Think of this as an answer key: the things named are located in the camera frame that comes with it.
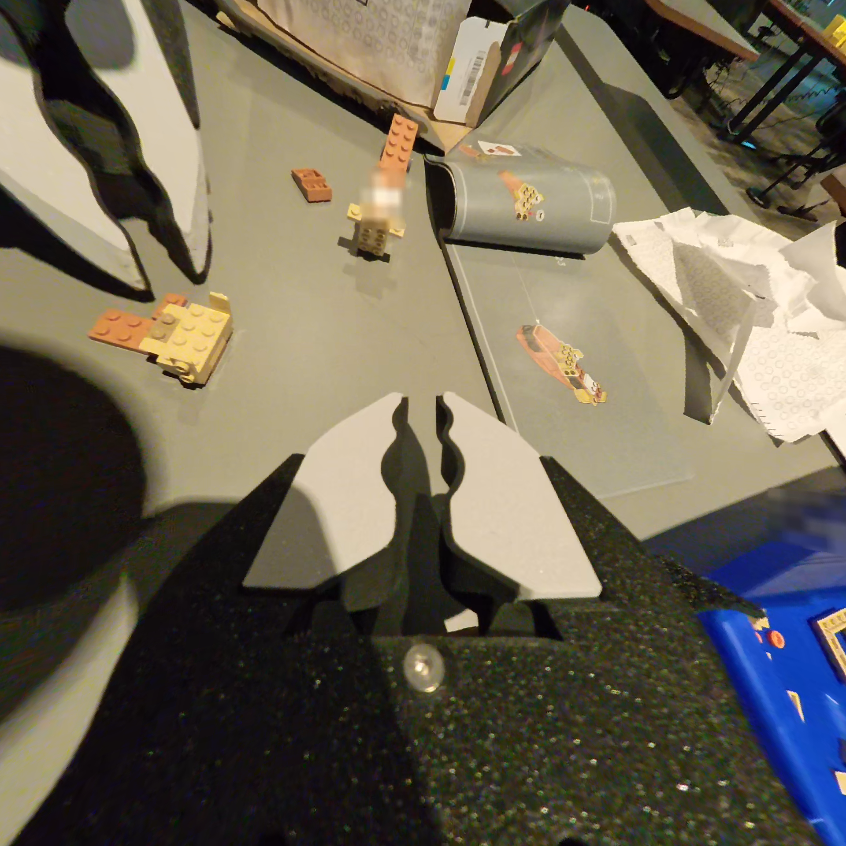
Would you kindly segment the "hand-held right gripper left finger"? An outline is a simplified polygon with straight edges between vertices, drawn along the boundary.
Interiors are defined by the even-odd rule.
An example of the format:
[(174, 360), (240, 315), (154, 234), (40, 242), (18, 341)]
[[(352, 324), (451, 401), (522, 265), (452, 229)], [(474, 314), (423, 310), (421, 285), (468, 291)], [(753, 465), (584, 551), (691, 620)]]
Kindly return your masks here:
[(243, 587), (305, 593), (390, 593), (397, 502), (385, 480), (402, 444), (406, 397), (389, 393), (316, 440), (250, 566)]

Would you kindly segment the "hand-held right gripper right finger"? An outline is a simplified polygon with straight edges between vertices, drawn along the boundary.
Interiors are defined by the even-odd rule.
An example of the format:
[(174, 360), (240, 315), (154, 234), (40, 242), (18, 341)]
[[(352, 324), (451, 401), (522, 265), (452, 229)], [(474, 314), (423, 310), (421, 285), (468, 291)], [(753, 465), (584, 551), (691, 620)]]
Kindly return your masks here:
[(458, 564), (525, 600), (593, 599), (601, 582), (540, 454), (458, 394), (438, 397), (445, 541)]

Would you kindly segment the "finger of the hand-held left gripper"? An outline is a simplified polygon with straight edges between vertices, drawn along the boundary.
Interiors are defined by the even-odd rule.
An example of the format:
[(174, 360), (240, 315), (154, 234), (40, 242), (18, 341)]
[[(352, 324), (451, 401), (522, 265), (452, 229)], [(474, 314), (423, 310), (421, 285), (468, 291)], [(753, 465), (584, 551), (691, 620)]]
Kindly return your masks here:
[(149, 293), (130, 238), (102, 206), (89, 169), (49, 125), (37, 71), (6, 15), (1, 53), (2, 188), (90, 265)]
[(66, 25), (120, 106), (142, 168), (161, 193), (156, 213), (174, 263), (203, 281), (211, 234), (200, 135), (143, 3), (69, 2)]

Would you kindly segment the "brown brick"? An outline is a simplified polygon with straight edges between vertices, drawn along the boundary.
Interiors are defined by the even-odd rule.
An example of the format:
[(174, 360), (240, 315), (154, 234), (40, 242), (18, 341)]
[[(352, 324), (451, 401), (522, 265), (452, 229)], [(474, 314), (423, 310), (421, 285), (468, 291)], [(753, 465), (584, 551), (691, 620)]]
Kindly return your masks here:
[(293, 168), (290, 175), (309, 204), (328, 203), (333, 199), (333, 190), (322, 173), (314, 168)]

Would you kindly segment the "tan brick assembly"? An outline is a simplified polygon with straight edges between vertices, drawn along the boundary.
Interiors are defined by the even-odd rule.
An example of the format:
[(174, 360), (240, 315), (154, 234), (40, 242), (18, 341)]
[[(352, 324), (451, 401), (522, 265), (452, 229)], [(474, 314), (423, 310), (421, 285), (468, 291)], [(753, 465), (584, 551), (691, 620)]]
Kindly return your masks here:
[(183, 385), (204, 386), (233, 330), (229, 299), (222, 293), (210, 292), (208, 305), (169, 305), (141, 342), (141, 350)]

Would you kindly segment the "blue plastic bin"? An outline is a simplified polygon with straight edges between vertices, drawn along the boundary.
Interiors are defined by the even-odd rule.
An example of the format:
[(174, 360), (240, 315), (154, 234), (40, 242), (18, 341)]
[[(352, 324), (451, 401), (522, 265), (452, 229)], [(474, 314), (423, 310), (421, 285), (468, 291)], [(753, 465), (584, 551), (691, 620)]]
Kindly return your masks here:
[[(844, 471), (818, 471), (657, 534), (646, 545), (752, 601), (763, 616), (773, 605), (813, 601), (845, 609), (844, 486)], [(798, 808), (825, 844), (845, 844), (845, 795), (844, 818), (814, 816), (790, 775), (785, 737), (775, 724), (787, 707), (763, 703), (775, 686), (751, 622), (729, 611), (702, 612), (701, 620)]]

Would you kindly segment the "grey desk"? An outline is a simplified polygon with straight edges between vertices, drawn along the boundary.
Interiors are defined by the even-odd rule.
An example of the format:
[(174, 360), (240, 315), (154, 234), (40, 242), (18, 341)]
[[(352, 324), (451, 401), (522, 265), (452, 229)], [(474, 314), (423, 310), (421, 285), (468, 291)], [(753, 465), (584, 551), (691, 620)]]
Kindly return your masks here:
[[(2, 614), (2, 781), (49, 792), (90, 726), (140, 609), (170, 568), (291, 453), (390, 392), (409, 398), (404, 458), (411, 491), (440, 494), (435, 398), (452, 390), (493, 413), (486, 378), (433, 229), (422, 154), (407, 194), (408, 230), (388, 262), (354, 258), (340, 206), (356, 194), (383, 133), (360, 109), (263, 42), (224, 31), (182, 3), (211, 181), (208, 287), (229, 296), (236, 334), (208, 389), (174, 386), (140, 356), (85, 332), (114, 297), (72, 282), (18, 249), (2, 250), (2, 341), (47, 354), (108, 391), (141, 439), (147, 500), (140, 541), (60, 596)], [(503, 140), (535, 139), (611, 177), (624, 220), (668, 209), (666, 168), (609, 122), (561, 35), (492, 116)], [(291, 167), (317, 165), (336, 200), (308, 206)], [(587, 259), (620, 337), (636, 354), (692, 481), (606, 500), (640, 539), (692, 521), (705, 559), (749, 546), (768, 489), (844, 489), (821, 438), (777, 446), (737, 399), (706, 418), (705, 352), (626, 269), (616, 240)]]

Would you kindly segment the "grey instruction booklet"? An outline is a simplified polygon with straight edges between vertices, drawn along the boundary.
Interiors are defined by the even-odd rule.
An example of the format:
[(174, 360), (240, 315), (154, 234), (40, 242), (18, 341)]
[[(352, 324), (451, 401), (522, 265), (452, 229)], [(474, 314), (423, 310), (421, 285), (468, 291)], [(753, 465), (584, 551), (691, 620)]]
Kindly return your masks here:
[(610, 179), (536, 145), (468, 137), (427, 158), (453, 283), (500, 419), (597, 498), (693, 478), (623, 332)]

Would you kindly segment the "white printed paper bag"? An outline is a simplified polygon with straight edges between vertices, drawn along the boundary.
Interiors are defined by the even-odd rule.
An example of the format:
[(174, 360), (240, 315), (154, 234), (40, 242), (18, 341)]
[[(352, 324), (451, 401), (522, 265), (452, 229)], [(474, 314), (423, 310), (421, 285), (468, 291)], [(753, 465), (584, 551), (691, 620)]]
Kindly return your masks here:
[(292, 37), (357, 79), (425, 108), (470, 1), (258, 1)]

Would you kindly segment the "orange and tan brick model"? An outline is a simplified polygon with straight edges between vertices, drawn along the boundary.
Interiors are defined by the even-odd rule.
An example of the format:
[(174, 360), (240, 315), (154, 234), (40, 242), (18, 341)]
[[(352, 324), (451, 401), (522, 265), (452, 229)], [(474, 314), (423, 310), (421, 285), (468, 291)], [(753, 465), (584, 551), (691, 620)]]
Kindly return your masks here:
[(354, 224), (349, 240), (351, 255), (386, 259), (390, 239), (404, 236), (407, 173), (418, 128), (417, 122), (398, 113), (393, 115), (379, 160), (358, 201), (347, 208), (347, 219)]

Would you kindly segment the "empty white paper bag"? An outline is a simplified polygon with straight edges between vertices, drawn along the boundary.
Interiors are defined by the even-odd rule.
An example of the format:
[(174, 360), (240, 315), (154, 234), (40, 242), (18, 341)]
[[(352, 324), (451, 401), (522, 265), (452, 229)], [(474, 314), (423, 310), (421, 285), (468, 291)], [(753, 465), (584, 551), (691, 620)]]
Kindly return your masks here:
[(725, 367), (774, 438), (844, 420), (845, 270), (840, 222), (791, 241), (733, 215), (684, 208), (612, 231), (639, 270)]

